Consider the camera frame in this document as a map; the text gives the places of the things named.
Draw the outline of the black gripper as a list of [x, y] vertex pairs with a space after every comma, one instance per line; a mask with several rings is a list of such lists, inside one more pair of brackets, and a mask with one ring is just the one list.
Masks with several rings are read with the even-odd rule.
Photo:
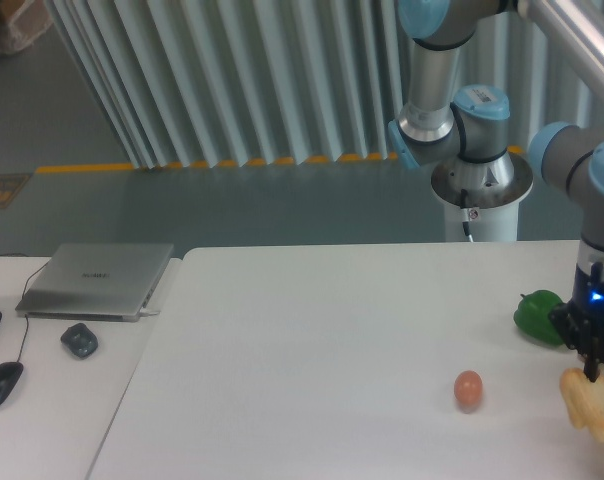
[[583, 356], [583, 373], [595, 383], [604, 365], [604, 262], [576, 268], [572, 298], [554, 306], [548, 318], [565, 345]]

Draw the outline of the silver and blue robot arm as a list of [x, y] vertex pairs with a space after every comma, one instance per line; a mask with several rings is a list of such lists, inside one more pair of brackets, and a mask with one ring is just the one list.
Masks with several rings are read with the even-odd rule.
[[457, 87], [460, 50], [485, 18], [508, 11], [537, 25], [604, 101], [604, 15], [589, 1], [400, 1], [400, 23], [415, 45], [408, 99], [388, 125], [408, 167], [433, 163], [431, 188], [451, 241], [513, 241], [518, 208], [535, 178], [583, 212], [572, 297], [549, 319], [597, 379], [604, 365], [604, 125], [556, 122], [525, 156], [507, 148], [509, 101], [488, 85]]

